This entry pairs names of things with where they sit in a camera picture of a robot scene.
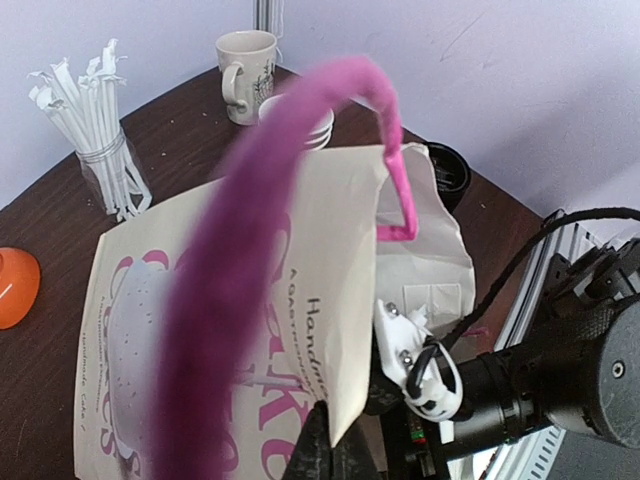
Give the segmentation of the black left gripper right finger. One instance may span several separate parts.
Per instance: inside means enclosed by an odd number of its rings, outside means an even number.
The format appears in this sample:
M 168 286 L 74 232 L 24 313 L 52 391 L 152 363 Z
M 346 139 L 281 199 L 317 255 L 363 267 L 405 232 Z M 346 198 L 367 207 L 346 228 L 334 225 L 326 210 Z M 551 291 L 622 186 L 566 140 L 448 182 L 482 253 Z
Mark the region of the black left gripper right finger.
M 380 480 L 361 427 L 354 423 L 333 449 L 333 478 L 336 480 Z

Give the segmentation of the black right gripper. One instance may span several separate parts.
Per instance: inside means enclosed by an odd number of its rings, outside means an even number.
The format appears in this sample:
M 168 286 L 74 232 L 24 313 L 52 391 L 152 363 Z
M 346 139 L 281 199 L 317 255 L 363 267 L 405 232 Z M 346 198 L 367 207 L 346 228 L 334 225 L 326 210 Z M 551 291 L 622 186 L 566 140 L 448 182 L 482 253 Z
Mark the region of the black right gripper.
M 422 419 L 405 402 L 381 414 L 388 479 L 451 479 L 452 461 L 513 445 L 550 426 L 535 395 L 516 379 L 513 349 L 486 353 L 458 366 L 463 402 L 446 441 L 438 424 Z

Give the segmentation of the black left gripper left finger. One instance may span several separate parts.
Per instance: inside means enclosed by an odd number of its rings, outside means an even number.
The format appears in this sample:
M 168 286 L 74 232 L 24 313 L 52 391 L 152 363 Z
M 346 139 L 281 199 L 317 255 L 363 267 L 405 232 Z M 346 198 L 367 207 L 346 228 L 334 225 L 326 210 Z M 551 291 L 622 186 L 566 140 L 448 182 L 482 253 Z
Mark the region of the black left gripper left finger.
M 329 480 L 331 474 L 328 408 L 324 401 L 318 401 L 306 418 L 282 479 Z

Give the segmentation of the paper cakes bag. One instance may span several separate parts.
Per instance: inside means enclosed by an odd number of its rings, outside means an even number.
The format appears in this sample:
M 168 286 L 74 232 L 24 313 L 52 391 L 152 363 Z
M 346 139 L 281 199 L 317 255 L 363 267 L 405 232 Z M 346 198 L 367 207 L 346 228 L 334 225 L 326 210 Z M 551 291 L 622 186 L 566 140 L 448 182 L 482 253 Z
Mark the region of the paper cakes bag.
M 305 147 L 333 110 L 328 145 Z M 468 314 L 475 272 L 365 57 L 290 79 L 220 179 L 102 235 L 80 331 L 79 479 L 282 479 L 309 412 L 333 449 L 365 409 L 377 300 Z

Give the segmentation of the stack of brown paper cups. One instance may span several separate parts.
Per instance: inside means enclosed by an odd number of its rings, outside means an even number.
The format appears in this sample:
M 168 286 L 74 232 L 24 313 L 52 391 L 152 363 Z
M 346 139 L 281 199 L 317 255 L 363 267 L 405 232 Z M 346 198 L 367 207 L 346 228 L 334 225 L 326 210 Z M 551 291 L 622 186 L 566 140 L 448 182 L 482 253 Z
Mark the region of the stack of brown paper cups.
M 264 100 L 258 110 L 258 119 L 264 120 L 270 110 L 280 100 L 281 95 L 274 95 Z M 330 110 L 321 121 L 309 132 L 305 147 L 307 150 L 317 151 L 326 147 L 331 140 L 333 126 L 335 122 L 335 113 Z

